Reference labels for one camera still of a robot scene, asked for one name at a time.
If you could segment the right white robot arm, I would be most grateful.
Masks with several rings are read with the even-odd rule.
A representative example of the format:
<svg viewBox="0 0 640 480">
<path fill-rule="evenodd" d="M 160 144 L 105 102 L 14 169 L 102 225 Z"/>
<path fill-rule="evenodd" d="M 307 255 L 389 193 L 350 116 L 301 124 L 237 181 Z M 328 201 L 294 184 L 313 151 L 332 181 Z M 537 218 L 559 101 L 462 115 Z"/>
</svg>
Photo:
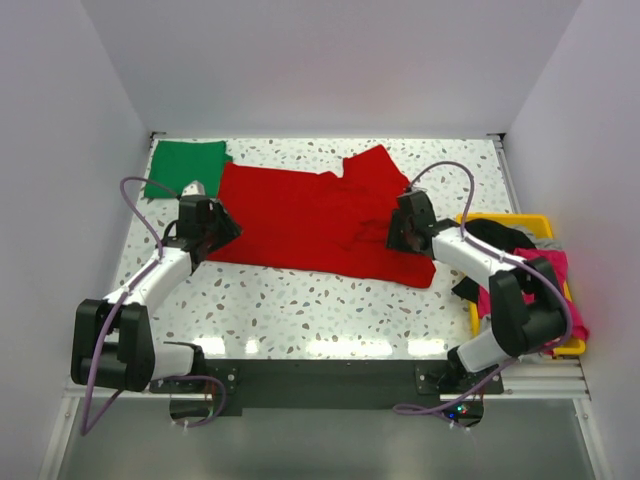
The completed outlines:
<svg viewBox="0 0 640 480">
<path fill-rule="evenodd" d="M 526 260 L 471 235 L 462 223 L 437 219 L 423 191 L 397 197 L 387 247 L 445 263 L 489 293 L 490 326 L 447 353 L 445 379 L 459 393 L 481 380 L 481 371 L 563 344 L 573 317 L 551 263 Z"/>
</svg>

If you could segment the red t shirt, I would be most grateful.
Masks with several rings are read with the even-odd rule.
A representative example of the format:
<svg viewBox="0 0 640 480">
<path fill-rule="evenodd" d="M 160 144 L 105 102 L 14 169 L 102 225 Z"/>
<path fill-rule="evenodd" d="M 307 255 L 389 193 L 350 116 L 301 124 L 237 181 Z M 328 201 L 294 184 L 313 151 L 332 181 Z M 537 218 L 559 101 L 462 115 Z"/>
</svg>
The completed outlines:
<svg viewBox="0 0 640 480">
<path fill-rule="evenodd" d="M 382 146 L 342 166 L 342 175 L 227 166 L 218 198 L 242 233 L 210 260 L 430 287 L 430 258 L 386 246 L 408 178 Z"/>
</svg>

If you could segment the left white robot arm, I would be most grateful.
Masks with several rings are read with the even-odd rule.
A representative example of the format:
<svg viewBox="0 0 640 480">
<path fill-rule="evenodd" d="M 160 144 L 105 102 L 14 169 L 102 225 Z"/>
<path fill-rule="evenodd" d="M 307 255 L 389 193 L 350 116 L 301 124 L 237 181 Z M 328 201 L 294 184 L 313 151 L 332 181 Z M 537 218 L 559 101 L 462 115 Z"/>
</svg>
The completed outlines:
<svg viewBox="0 0 640 480">
<path fill-rule="evenodd" d="M 184 195 L 175 228 L 134 277 L 104 298 L 86 299 L 77 307 L 71 354 L 74 383 L 133 392 L 168 377 L 185 392 L 205 385 L 202 348 L 157 341 L 152 317 L 211 253 L 241 235 L 241 227 L 219 200 Z"/>
</svg>

